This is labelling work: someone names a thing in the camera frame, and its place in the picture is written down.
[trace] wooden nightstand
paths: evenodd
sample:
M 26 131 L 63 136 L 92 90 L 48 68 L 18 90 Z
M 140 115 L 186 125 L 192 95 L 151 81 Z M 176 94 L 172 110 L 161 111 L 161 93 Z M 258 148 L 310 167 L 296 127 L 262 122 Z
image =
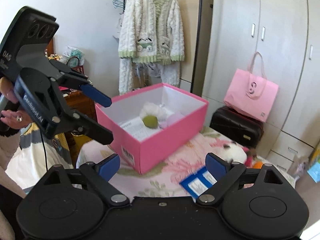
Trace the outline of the wooden nightstand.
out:
M 85 96 L 81 91 L 76 91 L 69 94 L 67 97 L 65 97 L 65 100 L 71 108 L 77 109 L 79 112 L 87 115 L 95 121 L 97 120 L 94 101 Z M 76 143 L 71 132 L 65 133 L 65 136 L 69 146 L 72 164 L 75 166 L 79 152 L 77 151 Z

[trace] pink cardboard box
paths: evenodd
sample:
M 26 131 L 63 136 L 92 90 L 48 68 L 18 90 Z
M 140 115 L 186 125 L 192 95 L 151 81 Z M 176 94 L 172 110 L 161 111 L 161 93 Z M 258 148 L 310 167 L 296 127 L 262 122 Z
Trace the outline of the pink cardboard box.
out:
M 139 114 L 146 102 L 165 106 L 169 112 L 180 112 L 184 117 L 165 129 L 151 131 L 153 134 L 144 139 L 134 138 L 123 128 L 127 129 L 131 120 L 142 122 Z M 96 112 L 98 123 L 113 132 L 111 147 L 144 174 L 202 129 L 208 104 L 201 97 L 161 83 L 114 97 L 108 108 L 96 104 Z

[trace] pink flower print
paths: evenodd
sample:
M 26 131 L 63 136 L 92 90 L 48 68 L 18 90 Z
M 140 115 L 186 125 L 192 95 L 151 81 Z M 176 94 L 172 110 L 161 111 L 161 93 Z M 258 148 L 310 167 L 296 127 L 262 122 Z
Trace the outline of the pink flower print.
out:
M 190 174 L 197 172 L 204 166 L 202 160 L 197 160 L 196 163 L 180 159 L 176 162 L 166 161 L 167 166 L 162 169 L 162 172 L 171 172 L 170 180 L 174 184 L 179 184 L 182 180 L 188 177 Z
M 220 140 L 219 138 L 217 138 L 215 142 L 210 143 L 210 146 L 223 148 L 224 144 L 229 144 L 229 143 L 230 141 Z

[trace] black suitcase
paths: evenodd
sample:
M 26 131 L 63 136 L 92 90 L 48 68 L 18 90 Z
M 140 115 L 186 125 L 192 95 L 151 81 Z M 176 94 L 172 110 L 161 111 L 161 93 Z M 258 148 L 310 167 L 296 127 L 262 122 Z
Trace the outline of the black suitcase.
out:
M 227 106 L 212 116 L 210 127 L 245 147 L 255 148 L 263 135 L 263 123 Z

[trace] camera lens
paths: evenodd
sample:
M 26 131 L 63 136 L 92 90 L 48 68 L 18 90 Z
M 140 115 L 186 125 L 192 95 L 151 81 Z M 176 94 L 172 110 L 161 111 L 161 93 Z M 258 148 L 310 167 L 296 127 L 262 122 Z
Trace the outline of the camera lens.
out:
M 43 36 L 46 34 L 46 32 L 48 31 L 49 29 L 49 26 L 46 24 L 44 25 L 40 30 L 39 30 L 39 33 L 37 35 L 37 38 L 38 39 L 41 39 L 43 38 Z
M 30 29 L 29 33 L 28 33 L 28 38 L 33 37 L 33 36 L 36 34 L 36 32 L 38 31 L 38 28 L 39 28 L 39 24 L 34 25 L 34 26 Z
M 54 30 L 55 30 L 55 28 L 51 28 L 51 29 L 49 30 L 49 32 L 47 33 L 46 38 L 50 38 L 50 37 L 52 36 Z

